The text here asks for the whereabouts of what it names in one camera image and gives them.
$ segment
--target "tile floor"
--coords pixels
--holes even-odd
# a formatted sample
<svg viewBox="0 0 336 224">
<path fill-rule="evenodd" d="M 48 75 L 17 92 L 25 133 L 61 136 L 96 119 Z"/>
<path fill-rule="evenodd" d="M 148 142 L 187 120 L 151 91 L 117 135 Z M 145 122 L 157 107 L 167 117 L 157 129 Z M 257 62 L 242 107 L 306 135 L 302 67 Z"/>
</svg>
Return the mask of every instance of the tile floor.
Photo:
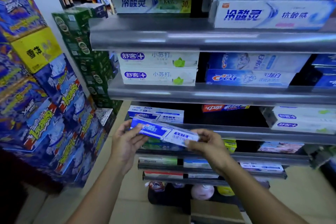
<svg viewBox="0 0 336 224">
<path fill-rule="evenodd" d="M 40 193 L 36 196 L 33 193 L 23 207 L 18 224 L 65 223 L 103 170 L 110 155 L 111 136 L 124 121 L 129 105 L 130 101 L 124 101 L 85 187 L 67 189 L 57 197 L 48 196 L 46 200 L 45 195 Z M 270 181 L 270 191 L 309 223 L 336 224 L 336 193 L 323 175 L 309 167 L 289 167 L 286 171 L 288 179 Z M 137 170 L 136 159 L 133 168 L 124 178 L 110 223 L 187 223 L 186 216 L 179 209 L 151 205 L 148 202 L 147 188 L 141 175 L 142 171 Z M 243 217 L 246 223 L 250 223 L 246 214 Z"/>
</svg>

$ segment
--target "purple logo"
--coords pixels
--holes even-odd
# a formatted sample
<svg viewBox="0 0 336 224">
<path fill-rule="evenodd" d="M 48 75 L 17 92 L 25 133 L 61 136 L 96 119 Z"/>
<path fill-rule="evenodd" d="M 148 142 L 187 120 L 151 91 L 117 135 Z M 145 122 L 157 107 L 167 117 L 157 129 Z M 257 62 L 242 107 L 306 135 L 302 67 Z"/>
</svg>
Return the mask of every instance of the purple logo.
<svg viewBox="0 0 336 224">
<path fill-rule="evenodd" d="M 278 126 L 279 127 L 296 127 L 297 124 L 296 123 L 284 123 L 284 122 L 281 122 L 281 123 L 278 123 Z"/>
<path fill-rule="evenodd" d="M 127 60 L 143 60 L 145 58 L 142 52 L 122 52 L 120 56 L 122 59 Z"/>
<path fill-rule="evenodd" d="M 146 78 L 147 75 L 144 72 L 125 72 L 127 78 Z"/>
<path fill-rule="evenodd" d="M 284 119 L 296 119 L 296 116 L 292 114 L 278 114 L 278 116 Z"/>
</svg>

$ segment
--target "person's left hand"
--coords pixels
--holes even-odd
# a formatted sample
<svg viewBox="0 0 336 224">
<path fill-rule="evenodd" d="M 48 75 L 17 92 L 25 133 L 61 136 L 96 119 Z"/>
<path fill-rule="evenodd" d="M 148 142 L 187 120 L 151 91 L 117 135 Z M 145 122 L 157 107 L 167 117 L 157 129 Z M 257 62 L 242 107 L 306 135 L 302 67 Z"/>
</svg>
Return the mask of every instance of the person's left hand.
<svg viewBox="0 0 336 224">
<path fill-rule="evenodd" d="M 132 120 L 125 121 L 112 137 L 110 160 L 121 168 L 122 175 L 132 168 L 135 152 L 148 140 L 147 136 L 138 134 L 142 128 L 140 124 L 125 132 L 131 123 Z"/>
</svg>

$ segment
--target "forearm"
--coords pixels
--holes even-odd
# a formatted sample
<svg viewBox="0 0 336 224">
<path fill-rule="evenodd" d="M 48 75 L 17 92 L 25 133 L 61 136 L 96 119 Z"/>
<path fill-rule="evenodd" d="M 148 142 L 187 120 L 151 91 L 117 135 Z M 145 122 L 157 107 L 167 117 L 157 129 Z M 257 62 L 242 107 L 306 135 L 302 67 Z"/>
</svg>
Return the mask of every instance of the forearm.
<svg viewBox="0 0 336 224">
<path fill-rule="evenodd" d="M 235 160 L 230 158 L 222 174 L 240 199 L 253 223 L 307 224 L 299 215 L 280 202 L 268 189 L 261 186 Z"/>
<path fill-rule="evenodd" d="M 123 178 L 121 168 L 110 159 L 67 223 L 108 223 Z"/>
</svg>

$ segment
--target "yellow box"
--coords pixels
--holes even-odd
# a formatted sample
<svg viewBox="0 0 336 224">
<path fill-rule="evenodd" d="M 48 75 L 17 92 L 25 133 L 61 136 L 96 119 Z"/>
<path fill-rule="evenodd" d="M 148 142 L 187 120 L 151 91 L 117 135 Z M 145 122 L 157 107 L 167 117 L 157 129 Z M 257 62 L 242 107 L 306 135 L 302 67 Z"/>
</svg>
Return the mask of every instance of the yellow box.
<svg viewBox="0 0 336 224">
<path fill-rule="evenodd" d="M 237 142 L 234 139 L 223 139 L 224 144 L 226 146 L 226 148 L 229 150 L 229 152 L 235 152 L 236 148 L 237 148 Z"/>
<path fill-rule="evenodd" d="M 31 73 L 63 53 L 49 27 L 12 42 L 12 46 Z"/>
</svg>

